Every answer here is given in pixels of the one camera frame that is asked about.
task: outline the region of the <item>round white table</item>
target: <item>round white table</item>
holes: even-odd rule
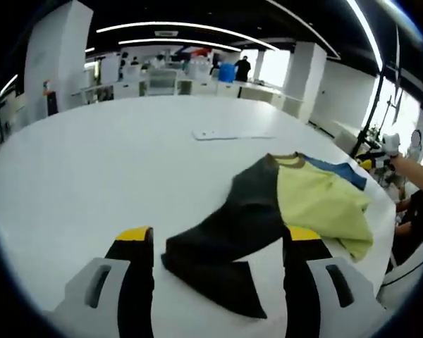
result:
[[[193,130],[276,138],[197,141]],[[108,101],[46,118],[13,135],[0,150],[4,256],[29,300],[51,311],[63,299],[67,281],[91,259],[103,257],[120,232],[152,226],[157,258],[168,237],[222,205],[235,174],[267,152],[294,151],[332,163],[349,162],[368,178],[365,192],[372,202],[365,215],[373,247],[353,263],[338,243],[326,240],[326,245],[371,281],[377,294],[393,242],[392,201],[330,139],[267,103],[243,99],[157,96]],[[244,258],[268,315],[263,321],[206,300],[156,259],[155,337],[253,337],[266,328],[273,330],[270,337],[284,337],[283,269],[281,262],[274,262],[281,259],[279,252],[281,241]]]

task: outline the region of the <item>ceiling light strip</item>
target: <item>ceiling light strip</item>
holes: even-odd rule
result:
[[[273,46],[272,44],[267,44],[266,42],[263,42],[262,40],[255,39],[253,37],[248,37],[247,35],[240,34],[240,33],[234,32],[232,30],[225,30],[223,28],[207,26],[207,25],[199,25],[197,23],[177,23],[177,22],[171,22],[171,21],[148,21],[148,22],[145,22],[145,23],[127,23],[125,25],[117,25],[117,26],[102,28],[100,30],[97,30],[97,33],[108,32],[110,30],[119,30],[121,28],[155,26],[155,25],[193,27],[193,28],[199,28],[201,30],[213,30],[215,32],[226,33],[226,34],[229,34],[229,35],[240,37],[242,39],[250,40],[252,42],[255,42],[256,44],[261,44],[262,46],[265,46],[269,49],[272,49],[273,51],[279,50],[279,48]]]
[[[335,54],[336,60],[341,60],[341,57],[340,57],[340,55],[338,55],[337,51],[334,48],[332,48],[332,46],[316,30],[314,30],[308,23],[306,23],[303,19],[301,19],[299,16],[294,14],[294,12],[290,11],[289,9],[285,8],[284,6],[278,4],[274,0],[266,0],[266,1],[268,1],[270,4],[272,4],[275,7],[281,9],[282,11],[286,12],[288,15],[292,16],[294,19],[296,19],[297,21],[302,23],[308,30],[310,30],[310,32],[315,34],[315,36],[318,39],[320,39]]]
[[[184,42],[187,44],[205,44],[207,46],[214,46],[223,49],[229,49],[231,51],[241,51],[239,48],[226,46],[225,44],[215,44],[213,42],[199,41],[199,40],[188,40],[188,39],[169,39],[169,38],[154,38],[154,39],[136,39],[128,41],[120,41],[119,44],[139,44],[143,42]]]
[[[3,95],[3,93],[11,86],[11,84],[17,79],[18,75],[14,75],[11,80],[8,81],[7,84],[5,84],[5,87],[0,91],[0,96]]]
[[[365,35],[367,36],[368,42],[370,46],[372,47],[374,58],[376,59],[376,63],[378,65],[379,72],[382,70],[382,67],[384,63],[382,62],[381,52],[379,51],[379,47],[376,43],[376,39],[374,38],[373,32],[371,27],[368,24],[367,19],[365,18],[364,14],[360,10],[359,5],[357,5],[357,2],[355,0],[346,0],[348,2],[348,5],[350,5],[352,11],[357,16],[357,19],[359,20],[359,23],[362,25],[362,28],[365,31]]]

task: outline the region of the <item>blue bin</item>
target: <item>blue bin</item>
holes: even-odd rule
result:
[[[218,80],[222,82],[233,82],[235,79],[235,66],[231,63],[223,63],[219,68]]]

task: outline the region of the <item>black ceiling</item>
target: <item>black ceiling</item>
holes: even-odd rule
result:
[[[0,6],[14,6],[14,11],[6,11],[2,16],[7,23],[5,32],[0,31],[0,61],[5,61],[6,50],[14,48],[13,58],[9,59],[8,67],[0,73],[0,86],[16,73],[23,73],[25,65],[26,39],[29,37],[32,24],[53,10],[66,3],[67,0],[27,0],[22,2],[22,8],[10,5],[6,0],[0,1]],[[196,39],[207,42],[231,45],[241,42],[241,38],[218,32],[198,30],[186,27],[132,27],[110,32],[96,33],[99,28],[125,23],[142,21],[177,21],[211,25],[239,32],[257,39],[293,38],[297,41],[311,41],[320,44],[328,55],[333,52],[315,34],[303,24],[293,19],[280,8],[266,0],[215,0],[210,3],[197,0],[184,0],[175,3],[159,3],[149,0],[80,0],[94,11],[88,47],[94,47],[96,52],[116,50],[118,42],[127,39],[153,38],[155,30],[177,30],[177,37]],[[297,14],[312,27],[341,56],[341,61],[351,67],[369,74],[376,74],[377,66],[372,48],[365,37],[355,14],[346,0],[277,0],[277,2]],[[396,56],[396,27],[386,12],[375,0],[358,0],[362,11],[374,31],[381,50],[381,55],[387,64],[392,64]],[[412,0],[402,0],[402,5],[415,14],[419,12]],[[22,37],[22,42],[16,46],[16,41]],[[423,52],[416,49],[405,35],[402,35],[401,66],[423,82]],[[286,42],[271,43],[281,49],[294,49],[294,44]],[[247,44],[243,48],[260,48],[263,46]]]

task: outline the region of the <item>yellow-green fabric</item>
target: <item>yellow-green fabric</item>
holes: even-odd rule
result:
[[[370,200],[334,173],[303,158],[274,156],[279,164],[277,198],[285,224],[338,239],[358,261],[373,244],[363,211]]]

